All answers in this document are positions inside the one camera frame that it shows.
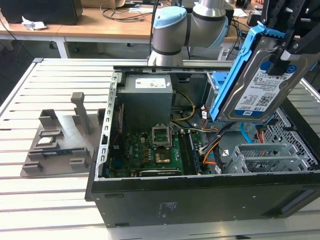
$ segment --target hard drive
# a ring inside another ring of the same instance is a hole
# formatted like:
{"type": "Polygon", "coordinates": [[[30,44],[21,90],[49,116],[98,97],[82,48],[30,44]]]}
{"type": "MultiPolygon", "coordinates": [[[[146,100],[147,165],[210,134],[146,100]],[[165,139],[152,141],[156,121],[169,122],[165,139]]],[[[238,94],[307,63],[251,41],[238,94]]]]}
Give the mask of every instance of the hard drive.
{"type": "Polygon", "coordinates": [[[254,53],[219,107],[219,121],[266,122],[319,57],[302,54],[290,62],[283,75],[268,75],[269,59],[280,39],[264,36],[257,41],[254,53]]]}

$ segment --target slotted aluminum table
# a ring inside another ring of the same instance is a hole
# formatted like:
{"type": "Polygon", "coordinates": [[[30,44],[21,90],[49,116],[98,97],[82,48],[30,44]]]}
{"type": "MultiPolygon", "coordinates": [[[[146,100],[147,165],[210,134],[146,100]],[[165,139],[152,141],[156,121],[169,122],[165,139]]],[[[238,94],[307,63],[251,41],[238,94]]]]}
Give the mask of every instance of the slotted aluminum table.
{"type": "MultiPolygon", "coordinates": [[[[53,108],[60,115],[74,114],[71,94],[84,92],[87,112],[95,113],[107,102],[113,66],[132,64],[144,66],[146,61],[36,59],[28,68],[0,107],[1,240],[234,239],[238,235],[253,239],[320,239],[319,199],[284,219],[106,229],[95,203],[84,200],[88,174],[21,178],[41,110],[53,108]]],[[[300,83],[291,100],[299,103],[299,97],[294,95],[301,95],[301,91],[306,94],[306,86],[306,82],[300,83]]],[[[317,100],[309,99],[315,107],[313,111],[320,112],[317,100]]]]}

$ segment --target crumpled paper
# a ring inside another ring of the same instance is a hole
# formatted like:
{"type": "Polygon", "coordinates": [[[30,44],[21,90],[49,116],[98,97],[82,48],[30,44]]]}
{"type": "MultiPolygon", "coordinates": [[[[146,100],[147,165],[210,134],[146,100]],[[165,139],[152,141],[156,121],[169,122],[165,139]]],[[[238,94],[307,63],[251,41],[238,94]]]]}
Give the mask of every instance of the crumpled paper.
{"type": "Polygon", "coordinates": [[[47,26],[42,21],[30,21],[22,16],[22,23],[26,29],[34,31],[37,29],[46,29],[47,26]]]}

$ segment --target motherboard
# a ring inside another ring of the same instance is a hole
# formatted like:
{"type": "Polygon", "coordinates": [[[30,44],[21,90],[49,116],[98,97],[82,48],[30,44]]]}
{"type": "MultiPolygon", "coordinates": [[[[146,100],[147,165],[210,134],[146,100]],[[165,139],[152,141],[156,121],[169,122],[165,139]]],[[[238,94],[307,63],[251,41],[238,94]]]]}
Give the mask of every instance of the motherboard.
{"type": "Polygon", "coordinates": [[[128,132],[123,141],[123,157],[110,162],[110,177],[181,176],[190,175],[191,169],[200,170],[198,151],[202,140],[198,132],[172,130],[167,135],[166,128],[155,132],[128,132]],[[167,140],[168,145],[161,145],[167,140]]]}

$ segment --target floor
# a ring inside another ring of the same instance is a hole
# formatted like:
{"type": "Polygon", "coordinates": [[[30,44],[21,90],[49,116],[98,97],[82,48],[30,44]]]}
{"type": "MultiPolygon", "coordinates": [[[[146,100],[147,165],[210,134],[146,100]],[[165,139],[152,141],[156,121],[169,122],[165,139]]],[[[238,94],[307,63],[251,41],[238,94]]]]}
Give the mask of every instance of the floor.
{"type": "MultiPolygon", "coordinates": [[[[0,104],[7,98],[16,83],[25,73],[33,58],[60,58],[58,49],[49,48],[45,41],[13,41],[13,51],[2,49],[0,52],[0,104]],[[32,55],[29,56],[21,44],[32,55]]],[[[77,59],[146,59],[149,55],[148,44],[104,43],[104,53],[99,54],[94,42],[69,42],[71,58],[77,59]]],[[[184,59],[188,59],[187,48],[182,49],[184,59]]],[[[195,48],[192,59],[216,60],[218,48],[195,48]]]]}

